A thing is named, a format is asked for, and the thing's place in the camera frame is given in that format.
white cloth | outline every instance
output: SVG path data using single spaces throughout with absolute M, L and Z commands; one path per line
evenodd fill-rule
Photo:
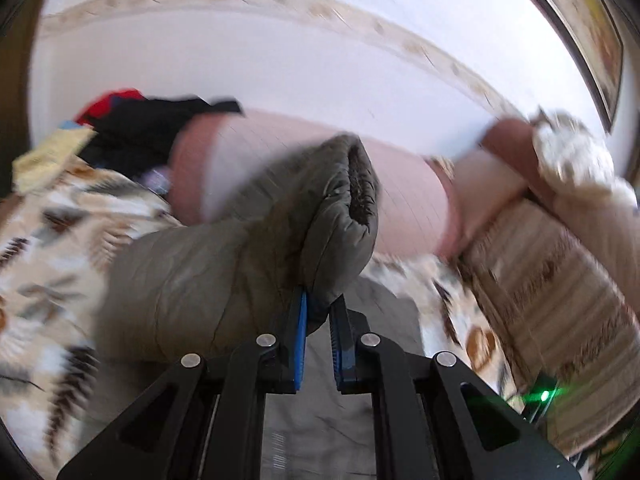
M 638 206 L 626 180 L 615 175 L 603 137 L 575 120 L 550 120 L 536 129 L 533 147 L 538 171 L 557 192 L 597 205 Z

floral wallpaper border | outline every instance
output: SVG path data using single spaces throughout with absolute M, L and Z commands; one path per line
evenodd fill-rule
M 477 73 L 417 34 L 336 0 L 89 0 L 41 18 L 38 38 L 50 38 L 95 20 L 157 10 L 220 9 L 293 20 L 382 48 L 436 75 L 494 116 L 518 109 Z

striped fabric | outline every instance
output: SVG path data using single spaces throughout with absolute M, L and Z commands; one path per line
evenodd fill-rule
M 547 436 L 566 455 L 592 444 L 640 397 L 640 328 L 606 270 L 559 222 L 521 200 L 462 255 L 514 379 L 542 370 L 561 394 Z

picture frame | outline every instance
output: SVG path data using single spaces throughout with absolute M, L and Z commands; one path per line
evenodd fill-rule
M 604 0 L 533 0 L 574 58 L 610 134 L 622 82 L 624 46 Z

silver screw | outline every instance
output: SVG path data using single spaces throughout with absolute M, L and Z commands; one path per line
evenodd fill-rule
M 193 368 L 200 364 L 200 356 L 198 354 L 183 355 L 180 359 L 180 364 L 185 368 Z
M 269 347 L 276 344 L 276 336 L 273 334 L 261 334 L 256 339 L 255 342 L 258 346 Z
M 364 346 L 378 346 L 380 344 L 380 336 L 378 334 L 363 334 L 360 338 L 360 342 Z
M 436 356 L 436 361 L 441 366 L 452 367 L 454 364 L 456 364 L 457 359 L 456 356 L 451 352 L 440 352 Z

